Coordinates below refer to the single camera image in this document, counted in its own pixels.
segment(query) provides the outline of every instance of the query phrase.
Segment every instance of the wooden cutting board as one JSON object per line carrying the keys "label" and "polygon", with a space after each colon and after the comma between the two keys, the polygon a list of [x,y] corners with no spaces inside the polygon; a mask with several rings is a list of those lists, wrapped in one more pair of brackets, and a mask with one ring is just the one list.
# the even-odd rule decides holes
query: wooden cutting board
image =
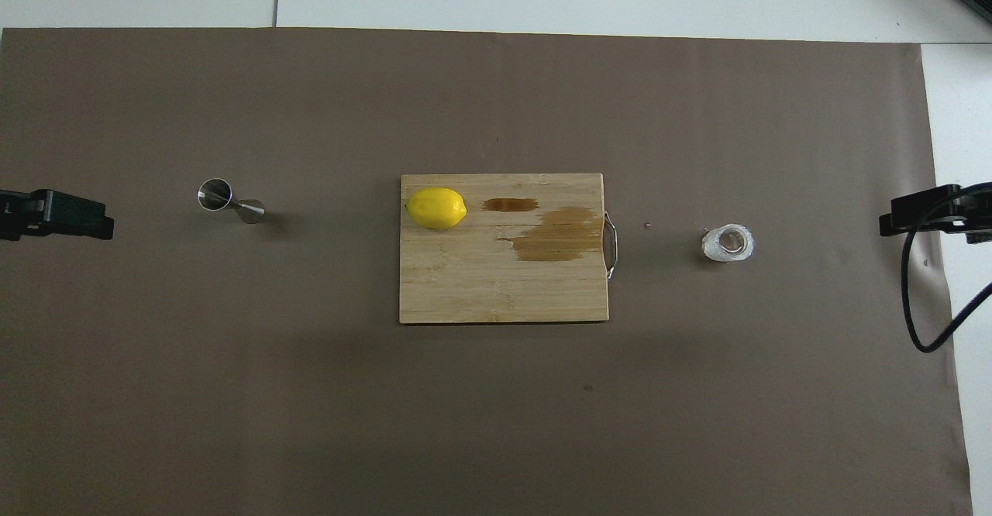
{"label": "wooden cutting board", "polygon": [[[419,226],[404,205],[425,187],[468,215]],[[602,174],[407,174],[399,209],[401,323],[609,319]]]}

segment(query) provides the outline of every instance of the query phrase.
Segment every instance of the cutting board handle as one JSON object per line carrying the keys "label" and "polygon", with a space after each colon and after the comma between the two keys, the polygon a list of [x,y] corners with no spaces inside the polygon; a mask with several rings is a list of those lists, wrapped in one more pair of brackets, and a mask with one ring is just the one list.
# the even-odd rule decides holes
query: cutting board handle
{"label": "cutting board handle", "polygon": [[609,212],[606,212],[606,210],[603,210],[603,222],[603,227],[610,228],[610,237],[612,237],[610,244],[612,245],[613,254],[610,255],[610,261],[606,263],[606,279],[609,280],[613,278],[613,270],[617,267],[617,251],[619,249],[617,247],[617,226],[613,225],[613,220],[610,219]]}

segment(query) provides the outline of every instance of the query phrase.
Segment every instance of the white table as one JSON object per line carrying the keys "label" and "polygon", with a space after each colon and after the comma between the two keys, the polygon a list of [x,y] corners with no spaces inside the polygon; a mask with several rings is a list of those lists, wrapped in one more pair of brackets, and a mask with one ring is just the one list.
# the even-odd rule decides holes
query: white table
{"label": "white table", "polygon": [[[0,26],[273,25],[927,43],[936,180],[992,180],[992,25],[956,0],[0,0]],[[958,310],[992,246],[942,243]],[[974,513],[992,516],[992,305],[954,342]]]}

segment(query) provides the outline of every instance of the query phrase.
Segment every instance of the metal handle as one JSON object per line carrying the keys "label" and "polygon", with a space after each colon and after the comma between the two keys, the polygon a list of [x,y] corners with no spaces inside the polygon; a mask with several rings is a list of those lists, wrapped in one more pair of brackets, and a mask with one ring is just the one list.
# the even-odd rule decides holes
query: metal handle
{"label": "metal handle", "polygon": [[603,210],[603,219],[605,220],[603,227],[609,227],[610,234],[613,236],[613,240],[611,241],[613,244],[613,262],[606,265],[606,279],[609,280],[610,278],[613,278],[613,270],[617,267],[617,258],[619,254],[617,252],[617,226],[613,225],[613,220],[610,219],[610,215],[606,212],[606,210]]}

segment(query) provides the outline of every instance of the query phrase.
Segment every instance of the water stain on wood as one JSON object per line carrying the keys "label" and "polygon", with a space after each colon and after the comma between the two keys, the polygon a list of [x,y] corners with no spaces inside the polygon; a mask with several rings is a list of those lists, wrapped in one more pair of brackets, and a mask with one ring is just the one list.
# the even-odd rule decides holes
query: water stain on wood
{"label": "water stain on wood", "polygon": [[560,262],[600,250],[603,226],[591,209],[566,206],[542,215],[541,225],[528,229],[520,237],[497,240],[513,243],[520,260]]}
{"label": "water stain on wood", "polygon": [[482,203],[482,209],[490,212],[530,212],[536,208],[534,198],[490,198]]}

